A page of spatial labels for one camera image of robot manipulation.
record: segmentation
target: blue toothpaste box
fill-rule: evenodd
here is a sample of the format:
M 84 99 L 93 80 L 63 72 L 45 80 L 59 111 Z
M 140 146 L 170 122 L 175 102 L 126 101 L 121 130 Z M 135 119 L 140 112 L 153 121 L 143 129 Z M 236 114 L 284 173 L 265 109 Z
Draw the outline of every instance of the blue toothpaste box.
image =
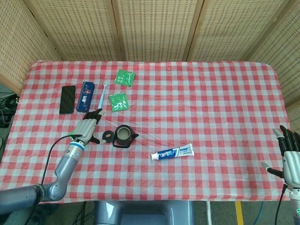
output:
M 88 113 L 90 109 L 90 102 L 92 101 L 95 85 L 93 82 L 84 81 L 82 84 L 79 100 L 76 110 L 78 112 Z

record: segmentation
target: floor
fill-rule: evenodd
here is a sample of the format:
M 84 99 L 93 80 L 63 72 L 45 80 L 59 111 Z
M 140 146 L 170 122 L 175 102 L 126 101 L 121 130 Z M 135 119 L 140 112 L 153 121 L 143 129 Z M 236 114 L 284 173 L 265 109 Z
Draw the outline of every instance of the floor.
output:
M 0 97 L 7 95 L 7 92 L 11 91 L 0 83 Z M 0 128 L 0 138 L 3 140 L 9 133 L 9 128 Z M 0 148 L 0 159 L 2 159 L 5 146 Z M 261 216 L 257 225 L 271 225 L 274 224 L 275 213 L 278 202 L 264 202 L 262 207 Z M 58 209 L 50 216 L 47 216 L 43 222 L 45 225 L 72 225 L 76 219 L 77 214 L 82 209 L 83 203 L 68 203 L 58 206 Z M 245 225 L 252 225 L 255 222 L 257 214 L 260 210 L 261 202 L 242 202 L 242 216 Z M 94 203 L 88 202 L 86 205 L 86 214 L 89 214 L 94 209 Z M 195 224 L 207 225 L 206 220 L 206 204 L 205 202 L 194 202 L 195 211 Z M 22 211 L 23 217 L 18 217 L 18 223 L 16 221 L 5 224 L 24 224 L 23 218 L 30 212 L 30 209 Z M 235 202 L 211 202 L 212 224 L 213 225 L 237 225 L 237 216 L 235 210 Z M 86 221 L 86 225 L 93 224 L 93 216 Z M 289 202 L 282 202 L 279 215 L 278 225 L 293 225 L 293 218 L 291 214 L 291 207 Z

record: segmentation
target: black mug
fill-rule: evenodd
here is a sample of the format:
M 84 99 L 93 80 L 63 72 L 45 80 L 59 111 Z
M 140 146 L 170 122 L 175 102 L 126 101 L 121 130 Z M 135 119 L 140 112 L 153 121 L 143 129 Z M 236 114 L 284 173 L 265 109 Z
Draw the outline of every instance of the black mug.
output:
M 121 125 L 117 127 L 114 132 L 112 145 L 116 148 L 129 148 L 131 143 L 135 140 L 139 135 L 136 134 L 130 126 Z

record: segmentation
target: yellow floor line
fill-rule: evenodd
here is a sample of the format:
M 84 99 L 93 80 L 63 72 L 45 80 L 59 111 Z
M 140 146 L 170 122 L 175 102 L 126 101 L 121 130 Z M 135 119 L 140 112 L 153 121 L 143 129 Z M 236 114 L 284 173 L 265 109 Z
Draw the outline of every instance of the yellow floor line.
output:
M 236 220 L 238 221 L 238 225 L 244 225 L 242 205 L 240 201 L 235 202 L 235 211 L 236 211 Z

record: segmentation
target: red and white checkered tablecloth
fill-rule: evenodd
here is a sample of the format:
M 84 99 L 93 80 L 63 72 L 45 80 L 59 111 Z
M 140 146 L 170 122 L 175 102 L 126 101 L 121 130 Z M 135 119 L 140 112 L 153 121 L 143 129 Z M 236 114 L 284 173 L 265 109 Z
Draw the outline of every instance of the red and white checkered tablecloth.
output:
M 132 87 L 114 83 L 119 69 L 135 72 Z M 139 137 L 129 149 L 85 147 L 60 202 L 89 200 L 276 200 L 283 181 L 265 161 L 282 167 L 272 128 L 289 127 L 276 72 L 254 62 L 52 62 L 32 65 L 0 165 L 0 189 L 41 182 L 51 145 L 83 118 L 59 115 L 61 87 L 95 84 L 90 111 L 103 101 L 106 115 L 95 137 L 131 126 Z M 108 95 L 126 93 L 129 110 L 111 112 Z M 45 183 L 69 139 L 53 149 Z M 156 151 L 192 143 L 195 156 L 151 161 Z

